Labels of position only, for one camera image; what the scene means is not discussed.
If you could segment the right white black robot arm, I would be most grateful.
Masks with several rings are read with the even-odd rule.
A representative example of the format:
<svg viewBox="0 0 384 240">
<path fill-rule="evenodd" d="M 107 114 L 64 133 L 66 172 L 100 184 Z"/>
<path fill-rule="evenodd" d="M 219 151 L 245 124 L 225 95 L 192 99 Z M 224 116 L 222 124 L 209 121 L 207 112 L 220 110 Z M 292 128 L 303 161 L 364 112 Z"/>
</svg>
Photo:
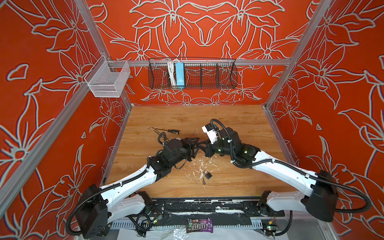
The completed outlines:
<svg viewBox="0 0 384 240">
<path fill-rule="evenodd" d="M 363 213 L 372 206 L 367 195 L 336 183 L 329 172 L 321 170 L 315 173 L 301 169 L 274 158 L 253 145 L 242 143 L 238 133 L 225 127 L 219 120 L 212 119 L 202 130 L 209 138 L 204 142 L 203 152 L 206 156 L 229 156 L 231 163 L 237 168 L 263 172 L 295 188 L 294 192 L 287 193 L 265 192 L 265 204 L 275 212 L 307 212 L 318 220 L 332 222 L 335 213 Z M 339 189 L 361 197 L 364 205 L 355 209 L 338 209 Z"/>
</svg>

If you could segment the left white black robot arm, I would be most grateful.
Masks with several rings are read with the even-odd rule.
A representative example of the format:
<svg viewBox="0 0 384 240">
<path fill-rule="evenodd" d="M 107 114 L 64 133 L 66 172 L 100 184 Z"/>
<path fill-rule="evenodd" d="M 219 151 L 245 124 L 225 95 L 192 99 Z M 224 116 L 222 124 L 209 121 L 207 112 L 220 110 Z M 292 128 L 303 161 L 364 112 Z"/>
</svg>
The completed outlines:
<svg viewBox="0 0 384 240">
<path fill-rule="evenodd" d="M 67 219 L 65 229 L 69 235 L 89 239 L 117 219 L 148 216 L 143 210 L 152 200 L 140 189 L 170 174 L 179 162 L 192 161 L 199 150 L 199 138 L 168 140 L 165 133 L 159 138 L 165 139 L 163 148 L 147 157 L 139 170 L 112 184 L 91 185 L 85 190 Z"/>
</svg>

